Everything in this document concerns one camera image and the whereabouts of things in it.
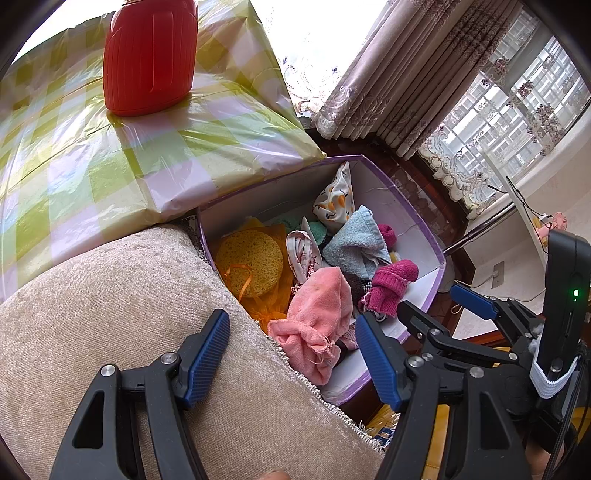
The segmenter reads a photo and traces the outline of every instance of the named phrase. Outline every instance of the wall outlet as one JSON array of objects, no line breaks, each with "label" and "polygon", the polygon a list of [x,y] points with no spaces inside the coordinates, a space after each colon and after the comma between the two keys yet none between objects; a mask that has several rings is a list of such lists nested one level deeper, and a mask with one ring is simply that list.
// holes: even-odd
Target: wall outlet
[{"label": "wall outlet", "polygon": [[498,262],[493,267],[492,288],[497,288],[505,282],[505,262]]}]

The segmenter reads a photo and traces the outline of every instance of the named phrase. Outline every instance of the curtain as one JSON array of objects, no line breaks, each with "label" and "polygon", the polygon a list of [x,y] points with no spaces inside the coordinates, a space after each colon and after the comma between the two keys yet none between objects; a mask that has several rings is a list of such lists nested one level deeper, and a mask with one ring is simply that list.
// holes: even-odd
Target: curtain
[{"label": "curtain", "polygon": [[251,0],[298,115],[311,116],[363,47],[386,0]]},{"label": "curtain", "polygon": [[390,0],[367,42],[313,118],[325,138],[365,136],[460,0]]},{"label": "curtain", "polygon": [[518,0],[476,0],[401,94],[378,129],[409,159],[439,126],[486,64],[521,10]]},{"label": "curtain", "polygon": [[461,100],[418,152],[475,218],[544,161],[591,97],[581,75],[539,20],[521,11]]}]

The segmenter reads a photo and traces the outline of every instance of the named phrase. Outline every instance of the purple box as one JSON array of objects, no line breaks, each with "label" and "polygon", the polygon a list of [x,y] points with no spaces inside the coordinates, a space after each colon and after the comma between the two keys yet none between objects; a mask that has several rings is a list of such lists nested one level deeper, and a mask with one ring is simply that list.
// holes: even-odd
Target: purple box
[{"label": "purple box", "polygon": [[[405,300],[427,310],[441,282],[445,259],[435,237],[396,185],[363,155],[329,157],[282,177],[244,188],[202,206],[197,213],[203,250],[215,269],[208,239],[218,239],[238,229],[248,216],[267,224],[285,213],[312,217],[312,205],[338,167],[348,161],[355,206],[365,205],[377,223],[391,226],[398,236],[396,251],[418,266],[418,280],[408,287]],[[400,342],[409,337],[396,318],[381,323],[384,332]],[[320,388],[324,399],[335,405],[350,400],[370,379],[359,351],[341,362],[330,381]]]}]

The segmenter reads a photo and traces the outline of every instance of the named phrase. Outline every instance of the red bottle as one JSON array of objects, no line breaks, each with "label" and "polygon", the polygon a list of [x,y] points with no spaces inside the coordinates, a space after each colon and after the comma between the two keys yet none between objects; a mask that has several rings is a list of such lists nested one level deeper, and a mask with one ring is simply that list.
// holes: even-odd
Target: red bottle
[{"label": "red bottle", "polygon": [[193,84],[197,7],[193,0],[135,0],[111,19],[103,59],[105,105],[121,116],[158,112]]}]

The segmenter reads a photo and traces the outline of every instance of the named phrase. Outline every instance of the orange mesh bag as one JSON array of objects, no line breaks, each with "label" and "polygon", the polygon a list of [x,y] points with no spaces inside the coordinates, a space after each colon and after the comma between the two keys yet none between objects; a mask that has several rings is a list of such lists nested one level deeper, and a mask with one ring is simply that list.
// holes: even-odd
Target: orange mesh bag
[{"label": "orange mesh bag", "polygon": [[[258,232],[276,243],[281,253],[280,268],[275,264],[275,245],[266,244],[265,236]],[[243,241],[240,249],[228,246],[235,236]],[[222,239],[216,253],[216,267],[224,283],[265,333],[271,320],[286,318],[290,302],[294,277],[287,259],[286,236],[283,224],[242,229]]]}]

